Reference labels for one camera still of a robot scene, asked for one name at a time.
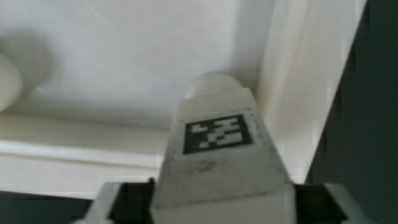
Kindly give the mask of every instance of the white plastic part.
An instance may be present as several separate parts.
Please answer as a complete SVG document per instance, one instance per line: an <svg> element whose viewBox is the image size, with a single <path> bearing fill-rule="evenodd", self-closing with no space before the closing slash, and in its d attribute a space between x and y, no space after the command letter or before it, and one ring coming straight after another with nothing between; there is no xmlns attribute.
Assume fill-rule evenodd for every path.
<svg viewBox="0 0 398 224"><path fill-rule="evenodd" d="M154 223L293 224L293 184L250 90L208 93L177 107L151 206Z"/></svg>
<svg viewBox="0 0 398 224"><path fill-rule="evenodd" d="M9 58L0 54L0 112L21 95L21 76Z"/></svg>
<svg viewBox="0 0 398 224"><path fill-rule="evenodd" d="M204 96L208 94L215 94L216 92L232 90L241 87L243 86L238 80L227 73L208 73L195 80L193 85L188 89L188 93L184 95L184 99L193 98L197 96Z"/></svg>

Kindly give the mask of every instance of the white surface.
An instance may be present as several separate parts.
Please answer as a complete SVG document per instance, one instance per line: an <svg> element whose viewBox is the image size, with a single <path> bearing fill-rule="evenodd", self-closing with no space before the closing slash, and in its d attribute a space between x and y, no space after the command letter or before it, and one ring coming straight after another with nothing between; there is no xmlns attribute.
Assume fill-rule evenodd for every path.
<svg viewBox="0 0 398 224"><path fill-rule="evenodd" d="M307 176L364 0L277 1L257 104L293 180Z"/></svg>
<svg viewBox="0 0 398 224"><path fill-rule="evenodd" d="M216 150L183 153L183 136L192 136L186 124L209 122L204 125L215 130L216 121L211 120L236 115L243 117L250 141ZM154 222L174 224L193 220L195 224L293 224L293 183L248 89L238 88L183 100L174 120L151 206ZM234 133L243 133L241 129L238 127Z"/></svg>
<svg viewBox="0 0 398 224"><path fill-rule="evenodd" d="M177 100L200 74L231 72L254 86L268 39L256 98L287 172L302 182L362 6L362 0L280 0L275 10L273 1L263 0L3 0L0 51L26 84L10 112L167 129ZM112 176L147 174L138 168L113 167L113 161L129 162L124 152L101 157L94 147L51 150L60 143L44 147L51 138L39 137L37 147L28 136L12 136L19 136L16 142L1 140L1 189L51 195L83 191L88 196L81 197L92 197ZM23 150L23 144L35 150Z"/></svg>
<svg viewBox="0 0 398 224"><path fill-rule="evenodd" d="M21 94L21 76L9 58L0 54L0 112Z"/></svg>
<svg viewBox="0 0 398 224"><path fill-rule="evenodd" d="M168 129L192 80L254 87L273 0L3 0L0 51L26 82L12 112Z"/></svg>
<svg viewBox="0 0 398 224"><path fill-rule="evenodd" d="M241 83L227 73L204 74L188 88L184 99L204 96L216 92L241 88Z"/></svg>
<svg viewBox="0 0 398 224"><path fill-rule="evenodd" d="M142 182L158 170L0 156L1 191L94 199L104 182Z"/></svg>
<svg viewBox="0 0 398 224"><path fill-rule="evenodd" d="M94 198L106 181L158 176L168 132L0 115L0 190Z"/></svg>

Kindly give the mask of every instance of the white ceiling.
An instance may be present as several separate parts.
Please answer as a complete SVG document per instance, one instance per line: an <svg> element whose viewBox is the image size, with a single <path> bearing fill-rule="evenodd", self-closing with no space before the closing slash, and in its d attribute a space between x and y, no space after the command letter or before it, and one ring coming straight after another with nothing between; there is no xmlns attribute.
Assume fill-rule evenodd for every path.
<svg viewBox="0 0 398 224"><path fill-rule="evenodd" d="M256 87L275 0L3 0L0 51L23 75L16 113L168 128L188 85Z"/></svg>

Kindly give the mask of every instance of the round white object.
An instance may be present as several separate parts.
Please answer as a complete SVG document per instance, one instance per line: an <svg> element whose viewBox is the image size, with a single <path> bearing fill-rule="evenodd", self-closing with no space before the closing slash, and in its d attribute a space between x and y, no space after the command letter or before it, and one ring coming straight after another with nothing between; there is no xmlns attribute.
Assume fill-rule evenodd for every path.
<svg viewBox="0 0 398 224"><path fill-rule="evenodd" d="M9 58L0 54L0 112L21 95L21 75Z"/></svg>

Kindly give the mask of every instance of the white wall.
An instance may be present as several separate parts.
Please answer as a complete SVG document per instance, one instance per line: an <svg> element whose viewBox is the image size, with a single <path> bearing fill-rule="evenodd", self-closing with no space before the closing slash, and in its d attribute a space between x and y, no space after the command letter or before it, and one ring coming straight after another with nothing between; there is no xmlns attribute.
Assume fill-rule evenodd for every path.
<svg viewBox="0 0 398 224"><path fill-rule="evenodd" d="M257 103L291 178L303 182L364 0L277 1Z"/></svg>

